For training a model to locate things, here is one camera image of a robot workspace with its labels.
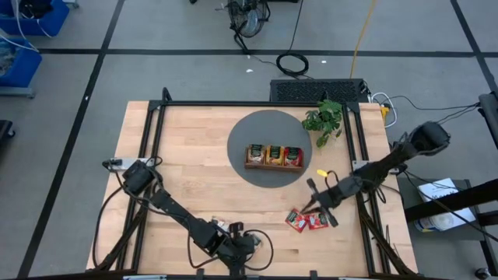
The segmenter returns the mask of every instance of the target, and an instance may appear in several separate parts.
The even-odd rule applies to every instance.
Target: wooden table
[[[124,116],[116,157],[136,157],[142,137],[148,102],[132,101]],[[279,188],[255,187],[243,180],[232,169],[226,151],[226,142],[232,127],[243,117],[268,107],[167,107],[160,141],[159,156],[163,163],[157,170],[163,175],[164,186],[172,197],[192,215],[205,220],[213,216],[241,221],[245,229],[261,229],[271,238],[275,247],[272,265],[265,271],[247,271],[248,274],[305,276],[316,270],[320,276],[368,276],[359,216],[354,197],[346,199],[333,210],[339,222],[336,228],[328,227],[301,234],[284,223],[292,208],[302,208],[310,198],[307,178],[312,177],[319,190],[325,189],[323,177],[317,169],[335,170],[339,178],[351,172],[350,159],[344,134],[316,149],[309,168],[294,183]],[[306,107],[276,107],[299,120],[310,110]],[[361,118],[370,160],[378,160],[389,153],[379,106],[361,103]],[[356,156],[359,156],[355,122],[351,118]],[[317,135],[311,133],[315,143]],[[152,147],[152,136],[147,151]],[[393,176],[384,184],[398,189]],[[110,176],[105,198],[118,187],[115,176]],[[387,203],[379,203],[384,226],[389,225],[391,244],[402,260],[416,271],[415,257],[406,225],[400,196],[384,190]],[[97,260],[110,251],[121,236],[128,196],[119,193],[103,214],[97,244]],[[249,265],[262,267],[268,262],[269,245],[263,247]],[[142,247],[139,273],[143,274],[195,274],[187,258],[187,231],[171,218],[149,213]],[[126,268],[130,267],[135,238],[128,244]],[[192,246],[195,264],[208,258]],[[372,241],[376,270],[381,271],[377,246]],[[206,265],[207,275],[228,275],[220,261]]]

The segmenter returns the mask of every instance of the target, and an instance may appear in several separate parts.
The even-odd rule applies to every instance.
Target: wooden tray
[[[263,170],[276,170],[276,171],[286,171],[286,172],[300,172],[303,170],[304,155],[303,155],[303,160],[301,160],[300,166],[276,166],[276,165],[267,165],[267,164],[259,164],[259,163],[249,163],[247,161],[247,151],[248,150],[249,150],[249,147],[246,147],[246,152],[244,154],[244,167],[245,168],[257,168],[257,169],[263,169]]]

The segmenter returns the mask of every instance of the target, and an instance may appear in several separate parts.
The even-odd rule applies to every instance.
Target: concrete floor
[[[72,153],[29,275],[85,269],[108,178],[100,163],[114,154],[129,100],[158,99],[167,86],[175,100],[263,101],[268,100],[272,79],[288,79],[271,65],[232,54],[238,46],[228,29],[228,15],[215,11],[220,2],[225,0],[198,0],[195,5],[187,0],[79,0],[81,8],[70,12],[57,37],[32,38],[44,53],[31,84],[36,98],[0,98],[0,119],[14,121],[17,130],[0,156],[0,278],[18,275],[65,149]],[[479,57],[498,75],[498,2],[458,4],[484,52]],[[293,49],[352,51],[369,5],[368,0],[305,1]],[[268,54],[278,54],[271,50],[289,47],[299,9],[282,2],[270,7],[270,23],[247,40],[249,48],[268,50],[259,55],[266,61],[275,60]],[[115,29],[113,14],[119,16]],[[109,25],[112,37],[105,40]],[[133,51],[138,49],[169,52]],[[374,93],[405,95],[421,107],[474,103],[493,87],[450,0],[379,0],[360,50],[373,52],[357,59],[356,78],[365,79]],[[315,54],[308,57],[308,75],[349,76],[349,54]],[[285,63],[299,67],[296,61]],[[98,78],[92,79],[92,73]],[[399,119],[388,129],[391,141],[424,121],[449,114],[393,101]],[[88,109],[74,147],[66,146],[81,103]],[[444,127],[452,135],[450,147],[430,159],[411,161],[413,173],[467,178],[473,184],[496,178],[498,152],[477,112]],[[475,241],[417,239],[414,248],[419,270],[427,276],[472,279],[476,268],[486,266]]]

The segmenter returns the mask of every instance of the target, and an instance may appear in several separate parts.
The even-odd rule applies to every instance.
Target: gray circular mat
[[[259,187],[283,187],[302,175],[303,172],[245,169],[245,150],[250,144],[301,148],[304,152],[303,172],[310,165],[310,135],[303,129],[299,120],[281,111],[261,110],[237,122],[228,137],[228,158],[242,178]]]

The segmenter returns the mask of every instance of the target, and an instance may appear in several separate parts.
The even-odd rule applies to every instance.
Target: yellow cable
[[[363,28],[361,29],[361,33],[359,34],[358,42],[356,43],[355,53],[352,56],[352,64],[351,64],[351,72],[349,73],[349,78],[352,79],[352,74],[355,71],[355,62],[356,62],[356,54],[358,53],[359,43],[365,34],[366,26],[368,26],[368,22],[370,21],[370,16],[372,16],[372,12],[374,11],[375,5],[377,4],[377,0],[372,0],[372,4],[370,4],[370,9],[368,10],[368,15],[366,15],[365,24],[363,24]]]

